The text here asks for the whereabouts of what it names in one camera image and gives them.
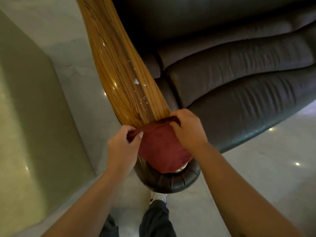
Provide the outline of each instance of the person's left arm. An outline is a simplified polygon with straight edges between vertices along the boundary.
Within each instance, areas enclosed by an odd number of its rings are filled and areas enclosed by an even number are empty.
[[[42,237],[98,237],[111,210],[120,183],[135,166],[143,133],[128,143],[122,126],[108,142],[107,169],[93,186]]]

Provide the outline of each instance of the person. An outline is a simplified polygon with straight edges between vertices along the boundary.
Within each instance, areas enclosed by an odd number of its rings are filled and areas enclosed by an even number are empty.
[[[216,206],[232,237],[297,237],[302,234],[208,142],[202,124],[188,109],[171,113],[181,126],[171,125],[180,140],[199,163]],[[50,228],[43,237],[118,236],[118,227],[109,215],[120,183],[136,164],[143,133],[128,143],[133,130],[122,126],[108,142],[108,165],[94,185]],[[140,237],[175,237],[168,219],[166,195],[152,193],[152,202],[139,228]]]

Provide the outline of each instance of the sofa backrest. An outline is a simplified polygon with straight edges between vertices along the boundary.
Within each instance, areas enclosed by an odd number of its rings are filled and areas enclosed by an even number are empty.
[[[159,43],[302,0],[113,0],[133,39]]]

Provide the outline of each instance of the forearm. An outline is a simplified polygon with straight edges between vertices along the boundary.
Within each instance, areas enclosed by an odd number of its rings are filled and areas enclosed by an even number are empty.
[[[43,237],[99,236],[122,180],[119,174],[105,171]]]
[[[302,236],[210,144],[198,148],[194,156],[233,237]]]

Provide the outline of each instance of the glossy wood surface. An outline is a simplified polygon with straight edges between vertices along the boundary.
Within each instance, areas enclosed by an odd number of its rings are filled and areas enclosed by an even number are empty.
[[[159,88],[130,41],[112,0],[77,0],[95,65],[122,124],[144,126],[170,114]]]

